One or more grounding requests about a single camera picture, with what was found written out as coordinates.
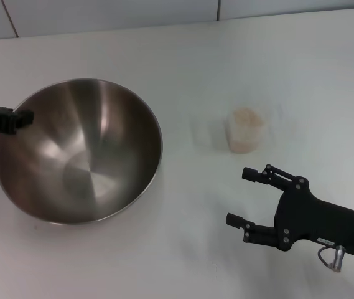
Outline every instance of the stainless steel bowl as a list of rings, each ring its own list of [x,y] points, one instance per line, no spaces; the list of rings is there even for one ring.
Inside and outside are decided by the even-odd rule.
[[[16,111],[33,125],[0,134],[0,184],[24,212],[59,224],[112,216],[147,189],[162,137],[151,109],[115,83],[76,79],[38,91]]]

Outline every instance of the white table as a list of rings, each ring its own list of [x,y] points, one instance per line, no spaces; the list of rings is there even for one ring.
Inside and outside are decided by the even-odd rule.
[[[273,225],[280,191],[240,179],[267,163],[354,209],[354,10],[0,40],[2,106],[80,77],[149,104],[161,170],[126,211],[84,226],[33,219],[0,188],[1,299],[354,298],[353,256],[335,274],[318,244],[285,253],[244,244],[225,224],[233,212]],[[237,98],[281,119],[246,155],[227,150],[220,126]]]

